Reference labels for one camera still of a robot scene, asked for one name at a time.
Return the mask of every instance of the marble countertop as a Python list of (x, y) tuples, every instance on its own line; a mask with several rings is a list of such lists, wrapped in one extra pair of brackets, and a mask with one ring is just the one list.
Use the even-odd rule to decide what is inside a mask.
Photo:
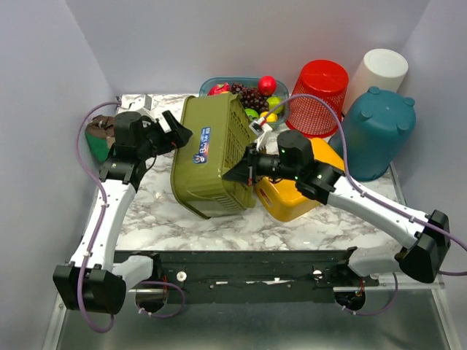
[[(151, 96), (156, 114), (170, 109), (180, 119), (188, 95)], [(136, 97), (125, 95), (123, 101)], [(274, 151), (277, 146), (272, 138), (268, 152)], [(201, 219), (179, 205), (172, 194), (173, 157), (173, 153), (158, 157), (144, 176), (123, 221), (117, 250), (346, 249), (395, 242), (369, 223), (330, 206), (319, 206), (291, 222), (279, 222), (257, 200), (255, 208), (240, 215)], [(397, 200), (389, 172), (365, 186)]]

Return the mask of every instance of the red apple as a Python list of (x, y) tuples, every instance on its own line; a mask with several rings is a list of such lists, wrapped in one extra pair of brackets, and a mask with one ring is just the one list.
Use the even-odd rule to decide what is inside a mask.
[(213, 87), (211, 87), (211, 90), (207, 93), (208, 96), (211, 95), (218, 95), (223, 92), (230, 91), (231, 87), (227, 82), (224, 82), (223, 84), (216, 84)]
[(276, 90), (276, 80), (269, 75), (266, 75), (260, 79), (258, 82), (258, 91), (263, 96), (271, 96)]

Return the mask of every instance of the teal trash bin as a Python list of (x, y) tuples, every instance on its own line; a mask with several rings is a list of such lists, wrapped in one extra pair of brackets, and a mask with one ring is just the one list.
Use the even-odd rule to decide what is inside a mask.
[[(353, 178), (371, 181), (386, 172), (414, 130), (414, 105), (413, 98), (374, 86), (355, 100), (342, 122)], [(343, 156), (339, 132), (329, 144)]]

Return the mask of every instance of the plastic basket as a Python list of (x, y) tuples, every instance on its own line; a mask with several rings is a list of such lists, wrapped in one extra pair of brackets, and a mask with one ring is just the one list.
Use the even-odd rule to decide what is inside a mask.
[(252, 187), (222, 179), (255, 140), (238, 96), (190, 96), (181, 123), (193, 136), (174, 157), (171, 187), (177, 201), (204, 219), (255, 206)]
[[(292, 96), (308, 93), (324, 100), (341, 118), (349, 77), (339, 64), (327, 60), (308, 62), (301, 70)], [(290, 102), (287, 126), (306, 137), (327, 137), (337, 130), (332, 114), (318, 101), (297, 98)]]
[[(215, 77), (207, 80), (204, 82), (204, 84), (201, 86), (199, 89), (199, 95), (200, 96), (207, 96), (207, 93), (211, 88), (216, 85), (216, 84), (222, 84), (223, 82), (227, 82), (229, 85), (232, 85), (235, 82), (239, 82), (243, 84), (246, 87), (253, 88), (258, 86), (260, 78), (248, 78), (248, 77)], [(289, 97), (289, 90), (287, 87), (280, 82), (279, 80), (276, 80), (277, 87), (276, 91), (274, 92), (274, 95), (279, 97), (281, 100), (286, 99)], [(276, 122), (270, 122), (268, 123), (273, 129), (277, 129), (279, 125), (283, 124), (289, 115), (289, 105), (285, 104), (284, 109), (282, 110), (281, 113), (277, 115), (278, 120)]]

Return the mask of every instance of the printed label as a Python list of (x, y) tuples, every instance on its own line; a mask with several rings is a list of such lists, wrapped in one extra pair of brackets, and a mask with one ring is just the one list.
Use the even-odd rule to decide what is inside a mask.
[(195, 164), (207, 163), (207, 153), (209, 151), (209, 140), (211, 139), (211, 128), (201, 129), (201, 138), (199, 141), (198, 153), (193, 156), (193, 162)]

